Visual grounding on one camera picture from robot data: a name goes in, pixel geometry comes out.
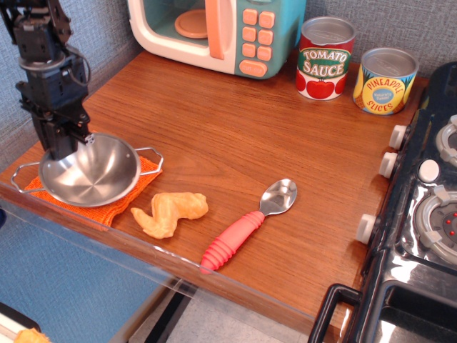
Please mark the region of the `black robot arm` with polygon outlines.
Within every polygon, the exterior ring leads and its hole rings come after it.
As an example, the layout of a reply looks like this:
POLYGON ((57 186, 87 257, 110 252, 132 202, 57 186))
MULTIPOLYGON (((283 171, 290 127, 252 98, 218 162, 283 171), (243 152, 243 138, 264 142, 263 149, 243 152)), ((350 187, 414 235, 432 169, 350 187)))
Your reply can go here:
POLYGON ((91 140, 83 107, 91 71, 68 43, 71 20, 59 1, 2 1, 1 16, 26 72, 27 80, 16 84, 21 106, 30 113, 44 151, 62 160, 91 140))

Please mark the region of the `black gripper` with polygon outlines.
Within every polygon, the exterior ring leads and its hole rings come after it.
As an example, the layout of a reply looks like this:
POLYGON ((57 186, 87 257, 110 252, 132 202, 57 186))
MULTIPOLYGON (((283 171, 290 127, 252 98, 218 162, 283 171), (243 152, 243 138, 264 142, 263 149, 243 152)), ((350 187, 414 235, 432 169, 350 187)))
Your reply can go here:
POLYGON ((16 88, 21 92, 21 105, 32 115, 37 136, 54 160, 73 154, 78 141, 91 139, 89 115, 83 108, 88 96, 91 70, 79 53, 59 53, 47 62, 19 59, 27 80, 16 88))

